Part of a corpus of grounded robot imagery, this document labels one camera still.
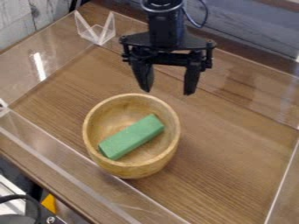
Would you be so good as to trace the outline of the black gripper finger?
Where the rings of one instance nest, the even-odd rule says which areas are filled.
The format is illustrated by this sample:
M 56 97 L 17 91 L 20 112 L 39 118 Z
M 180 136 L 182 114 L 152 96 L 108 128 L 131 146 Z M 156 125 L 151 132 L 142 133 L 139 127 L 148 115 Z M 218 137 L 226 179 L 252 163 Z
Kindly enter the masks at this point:
M 199 79 L 202 73 L 202 65 L 199 63 L 191 63 L 186 68 L 183 93 L 192 95 L 196 91 Z
M 138 60 L 132 62 L 131 67 L 139 87 L 150 92 L 155 82 L 154 66 Z

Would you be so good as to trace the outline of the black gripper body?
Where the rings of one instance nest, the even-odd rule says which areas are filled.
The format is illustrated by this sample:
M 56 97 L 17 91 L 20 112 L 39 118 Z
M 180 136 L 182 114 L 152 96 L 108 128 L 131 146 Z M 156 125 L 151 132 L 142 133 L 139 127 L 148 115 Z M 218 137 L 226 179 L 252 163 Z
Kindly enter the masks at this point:
M 196 38 L 187 30 L 184 20 L 196 28 L 198 24 L 184 8 L 184 0 L 140 0 L 147 14 L 147 31 L 123 36 L 123 61 L 135 72 L 151 72 L 154 65 L 167 65 L 199 69 L 212 68 L 212 51 L 216 43 Z

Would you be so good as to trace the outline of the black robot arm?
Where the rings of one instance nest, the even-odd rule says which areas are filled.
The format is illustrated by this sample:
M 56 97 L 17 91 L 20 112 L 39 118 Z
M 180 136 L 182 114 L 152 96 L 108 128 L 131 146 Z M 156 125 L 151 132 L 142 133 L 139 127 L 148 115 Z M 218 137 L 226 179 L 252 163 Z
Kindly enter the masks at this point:
M 187 1 L 140 0 L 147 14 L 148 30 L 119 38 L 123 61 L 131 66 L 139 87 L 146 92 L 151 91 L 155 82 L 155 65 L 186 68 L 186 95 L 195 93 L 202 73 L 212 69 L 212 51 L 216 43 L 192 35 L 186 27 L 186 22 L 198 29 L 204 27 L 211 14 L 210 8 L 206 0 L 198 0 L 204 10 L 199 22 L 188 12 Z

